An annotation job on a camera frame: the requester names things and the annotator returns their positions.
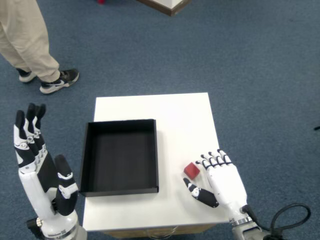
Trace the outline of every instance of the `person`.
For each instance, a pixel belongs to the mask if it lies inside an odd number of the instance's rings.
[[[23,83],[40,79],[40,91],[51,94],[74,84],[77,69],[59,70],[49,53],[48,31],[36,0],[0,0],[0,53]]]

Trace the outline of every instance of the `cable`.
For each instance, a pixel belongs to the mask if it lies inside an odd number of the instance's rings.
[[[276,224],[276,220],[278,219],[278,217],[284,213],[285,211],[287,211],[288,209],[291,209],[291,208],[295,208],[295,207],[303,207],[304,209],[306,209],[307,211],[307,215],[305,216],[304,219],[302,219],[301,221],[299,222],[296,222],[294,224],[291,224],[291,225],[287,225],[287,226],[281,226],[281,227],[277,227],[275,228],[275,224]],[[287,229],[292,229],[292,228],[295,228],[295,227],[298,227],[302,224],[304,224],[306,221],[308,221],[308,219],[310,218],[311,216],[311,210],[310,210],[310,207],[308,207],[307,205],[303,204],[303,203],[292,203],[290,205],[287,205],[283,208],[281,208],[273,217],[272,221],[271,221],[271,224],[270,224],[270,228],[268,227],[265,227],[265,226],[262,226],[256,215],[254,214],[254,211],[251,209],[251,207],[249,205],[245,205],[242,207],[242,211],[244,213],[247,213],[251,218],[252,220],[260,227],[262,228],[263,230],[266,230],[268,232],[270,232],[270,235],[267,235],[263,238],[263,240],[285,240],[283,237],[282,237],[282,232],[283,230],[287,230]]]

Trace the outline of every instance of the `blue carpet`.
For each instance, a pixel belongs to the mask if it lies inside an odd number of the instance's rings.
[[[236,163],[248,202],[264,225],[292,202],[311,219],[285,232],[320,236],[320,1],[193,0],[168,17],[137,1],[38,1],[51,54],[79,81],[52,95],[21,84],[0,57],[0,239],[34,239],[34,217],[18,177],[16,110],[45,103],[42,129],[52,155],[63,153],[79,181],[85,123],[96,97],[208,92],[221,148]],[[84,198],[77,203],[82,221]],[[280,225],[301,218],[290,211]],[[222,224],[172,240],[232,240]],[[113,239],[89,233],[89,240]]]

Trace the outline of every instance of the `red block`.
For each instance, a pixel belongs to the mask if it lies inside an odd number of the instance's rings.
[[[184,168],[183,172],[192,180],[200,173],[200,170],[191,162]]]

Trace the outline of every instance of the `sneaker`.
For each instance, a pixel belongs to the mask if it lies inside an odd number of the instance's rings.
[[[20,68],[16,68],[16,70],[19,72],[19,80],[22,83],[29,83],[36,77],[32,71],[26,72]]]
[[[60,77],[53,82],[41,81],[40,92],[43,94],[51,94],[59,89],[70,87],[79,78],[77,69],[64,70],[60,72]]]

